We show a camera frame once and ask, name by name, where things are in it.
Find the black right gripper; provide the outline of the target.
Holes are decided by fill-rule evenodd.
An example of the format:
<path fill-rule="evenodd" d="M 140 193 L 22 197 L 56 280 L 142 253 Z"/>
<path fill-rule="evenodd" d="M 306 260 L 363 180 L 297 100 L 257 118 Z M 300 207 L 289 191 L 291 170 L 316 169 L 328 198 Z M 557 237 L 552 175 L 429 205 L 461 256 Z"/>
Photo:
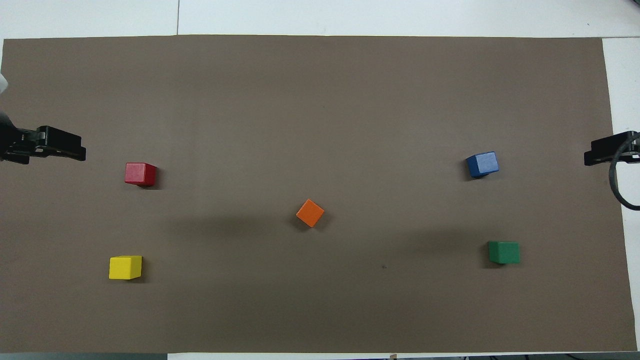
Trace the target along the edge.
<path fill-rule="evenodd" d="M 595 166 L 611 162 L 618 148 L 628 139 L 630 139 L 628 153 L 622 153 L 619 156 L 619 162 L 626 164 L 639 163 L 640 132 L 624 131 L 591 141 L 590 150 L 583 153 L 583 164 L 585 166 Z"/>

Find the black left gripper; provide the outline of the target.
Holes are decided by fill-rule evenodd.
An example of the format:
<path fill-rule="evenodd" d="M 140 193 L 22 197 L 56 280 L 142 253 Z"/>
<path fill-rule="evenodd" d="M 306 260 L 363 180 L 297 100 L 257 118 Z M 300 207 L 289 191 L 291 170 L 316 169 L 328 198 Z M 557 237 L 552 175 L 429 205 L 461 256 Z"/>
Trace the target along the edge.
<path fill-rule="evenodd" d="M 19 129 L 12 124 L 2 124 L 0 131 L 0 160 L 28 165 L 31 157 L 63 157 L 76 161 L 86 160 L 87 150 L 82 137 L 57 129 L 39 126 L 39 129 Z"/>

